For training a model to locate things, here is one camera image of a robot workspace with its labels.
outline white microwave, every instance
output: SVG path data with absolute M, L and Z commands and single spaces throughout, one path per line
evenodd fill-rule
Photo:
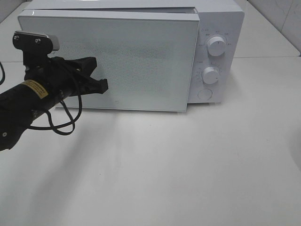
M 243 19 L 233 0 L 33 0 L 18 17 L 58 37 L 53 56 L 96 57 L 109 90 L 83 107 L 176 112 L 222 101 Z

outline microwave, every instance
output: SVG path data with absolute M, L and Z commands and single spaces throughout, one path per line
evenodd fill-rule
M 96 57 L 109 89 L 84 108 L 173 112 L 222 101 L 243 19 L 233 0 L 33 0 L 18 16 L 59 39 L 51 56 Z

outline white knob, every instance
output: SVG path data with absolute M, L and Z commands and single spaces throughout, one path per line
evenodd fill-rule
M 203 82 L 206 84 L 213 84 L 218 81 L 220 74 L 215 67 L 208 67 L 202 72 Z
M 222 36 L 209 39 L 207 49 L 210 55 L 217 57 L 226 51 L 226 40 Z

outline microwave door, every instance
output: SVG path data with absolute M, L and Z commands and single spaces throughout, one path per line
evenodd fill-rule
M 186 111 L 199 24 L 193 10 L 25 10 L 19 22 L 58 37 L 51 57 L 96 57 L 92 77 L 106 78 L 109 90 L 83 96 L 85 108 Z M 77 98 L 66 104 L 78 107 Z

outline power knob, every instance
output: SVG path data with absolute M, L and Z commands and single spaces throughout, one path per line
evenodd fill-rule
M 207 50 L 213 57 L 218 57 L 226 51 L 226 40 L 222 36 L 214 36 L 207 42 Z
M 218 69 L 215 67 L 208 67 L 202 72 L 203 82 L 209 85 L 216 83 L 219 77 L 220 77 L 220 73 Z

